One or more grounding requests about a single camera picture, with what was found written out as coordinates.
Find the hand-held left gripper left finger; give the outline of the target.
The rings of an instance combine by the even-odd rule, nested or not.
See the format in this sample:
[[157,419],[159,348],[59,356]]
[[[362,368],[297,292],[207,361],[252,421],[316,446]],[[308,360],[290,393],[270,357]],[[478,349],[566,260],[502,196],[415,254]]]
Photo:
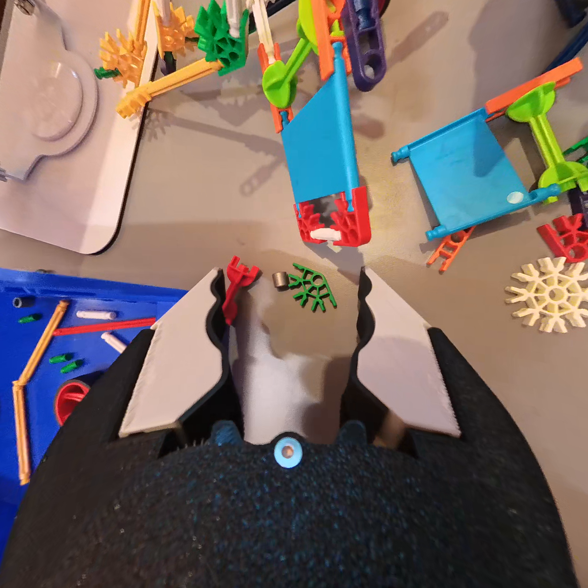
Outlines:
[[[210,270],[152,326],[119,438],[174,430],[192,435],[187,421],[224,375],[224,273]],[[221,334],[215,331],[220,313]]]

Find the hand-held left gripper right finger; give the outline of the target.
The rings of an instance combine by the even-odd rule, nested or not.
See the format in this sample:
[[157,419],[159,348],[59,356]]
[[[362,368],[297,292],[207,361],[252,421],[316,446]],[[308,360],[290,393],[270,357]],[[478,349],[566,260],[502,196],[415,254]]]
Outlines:
[[409,429],[461,436],[429,329],[373,269],[362,268],[350,418],[378,445],[398,447]]

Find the blue parts bin with tag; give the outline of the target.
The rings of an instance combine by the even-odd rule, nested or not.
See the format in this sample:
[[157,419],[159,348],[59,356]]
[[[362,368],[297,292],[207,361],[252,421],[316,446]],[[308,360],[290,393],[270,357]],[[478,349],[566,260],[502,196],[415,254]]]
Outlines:
[[[19,483],[12,382],[24,370],[59,301],[70,302],[59,325],[69,327],[106,322],[79,319],[76,311],[81,310],[115,311],[114,321],[159,319],[185,293],[185,290],[157,286],[1,269],[1,553],[26,492],[26,486]],[[35,305],[16,309],[12,306],[16,296],[34,296]],[[19,317],[32,313],[41,313],[41,320],[18,323]],[[111,332],[129,344],[142,329]],[[69,379],[82,379],[92,385],[118,358],[119,353],[100,338],[101,334],[54,336],[26,385],[32,471],[38,467],[59,429],[54,413],[58,388]],[[71,361],[83,359],[84,365],[61,374],[60,369],[69,362],[50,364],[49,358],[62,353],[73,353]]]

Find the green fan toy connector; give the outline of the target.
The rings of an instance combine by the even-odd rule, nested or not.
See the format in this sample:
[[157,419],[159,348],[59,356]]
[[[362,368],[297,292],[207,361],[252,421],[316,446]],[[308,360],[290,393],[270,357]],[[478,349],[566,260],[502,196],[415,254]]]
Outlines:
[[326,276],[312,268],[294,262],[292,266],[298,271],[298,274],[288,274],[288,288],[296,290],[293,299],[299,301],[301,307],[311,306],[311,311],[317,310],[326,312],[326,301],[335,309],[337,302]]

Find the colourful construction toy model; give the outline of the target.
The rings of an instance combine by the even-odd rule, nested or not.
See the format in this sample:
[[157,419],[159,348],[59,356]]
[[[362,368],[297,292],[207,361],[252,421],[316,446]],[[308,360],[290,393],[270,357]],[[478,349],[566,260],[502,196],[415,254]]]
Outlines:
[[380,17],[389,1],[298,1],[298,41],[282,59],[269,17],[292,1],[210,1],[196,18],[172,1],[138,1],[128,35],[99,40],[99,79],[134,85],[116,111],[128,118],[153,98],[243,68],[251,23],[262,89],[281,136],[302,241],[357,247],[371,240],[348,76],[371,91],[386,74]]

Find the lime green toy spool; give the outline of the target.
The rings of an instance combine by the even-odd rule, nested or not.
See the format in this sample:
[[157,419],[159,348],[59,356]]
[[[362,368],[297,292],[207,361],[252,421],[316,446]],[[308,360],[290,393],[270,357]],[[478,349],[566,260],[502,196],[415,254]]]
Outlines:
[[575,161],[566,160],[562,148],[548,120],[548,112],[556,100],[556,83],[541,84],[506,109],[514,122],[526,123],[545,166],[537,181],[537,192],[545,196],[545,202],[555,202],[560,194],[579,188],[587,191],[587,168]]

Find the thin red toy rod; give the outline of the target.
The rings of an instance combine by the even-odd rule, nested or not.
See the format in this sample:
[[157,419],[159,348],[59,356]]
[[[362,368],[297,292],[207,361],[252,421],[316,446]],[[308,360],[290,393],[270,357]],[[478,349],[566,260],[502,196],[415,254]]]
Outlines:
[[133,319],[133,320],[122,320],[105,323],[93,323],[89,325],[59,327],[54,331],[54,336],[67,336],[67,335],[78,335],[78,334],[91,334],[91,333],[102,333],[111,332],[116,330],[125,329],[139,329],[151,327],[156,323],[156,317]]

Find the yellow toy rod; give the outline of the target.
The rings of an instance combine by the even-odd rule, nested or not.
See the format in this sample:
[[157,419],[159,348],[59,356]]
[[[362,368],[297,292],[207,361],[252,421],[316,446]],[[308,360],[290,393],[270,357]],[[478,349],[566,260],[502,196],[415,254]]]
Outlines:
[[25,389],[28,382],[35,374],[37,367],[47,351],[47,348],[59,327],[66,310],[70,305],[69,300],[60,300],[53,312],[47,326],[33,349],[24,370],[19,378],[12,382],[13,412],[15,420],[15,432],[17,440],[18,475],[21,486],[27,485],[31,480],[31,450],[26,414]]

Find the white snowflake toy connector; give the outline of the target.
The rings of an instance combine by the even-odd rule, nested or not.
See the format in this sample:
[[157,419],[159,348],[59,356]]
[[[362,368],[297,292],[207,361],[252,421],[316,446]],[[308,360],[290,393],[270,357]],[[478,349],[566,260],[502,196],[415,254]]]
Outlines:
[[506,286],[505,303],[519,304],[512,317],[539,331],[566,334],[568,327],[587,327],[587,263],[568,263],[566,258],[541,258],[521,266]]

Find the white stand base board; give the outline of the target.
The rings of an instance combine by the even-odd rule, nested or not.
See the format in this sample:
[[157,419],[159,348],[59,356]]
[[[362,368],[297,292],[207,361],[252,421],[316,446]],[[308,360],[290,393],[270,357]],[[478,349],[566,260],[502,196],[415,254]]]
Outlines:
[[1,1],[1,229],[81,254],[114,239],[142,116],[94,73],[139,1]]

